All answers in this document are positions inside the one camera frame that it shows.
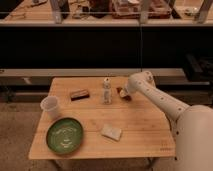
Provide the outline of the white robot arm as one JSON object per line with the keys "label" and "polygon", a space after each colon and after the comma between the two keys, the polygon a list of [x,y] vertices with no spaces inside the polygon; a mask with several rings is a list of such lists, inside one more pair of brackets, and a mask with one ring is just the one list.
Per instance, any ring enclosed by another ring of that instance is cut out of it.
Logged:
{"label": "white robot arm", "polygon": [[188,105],[155,86],[150,71],[132,74],[122,98],[139,92],[176,123],[175,171],[213,171],[213,109]]}

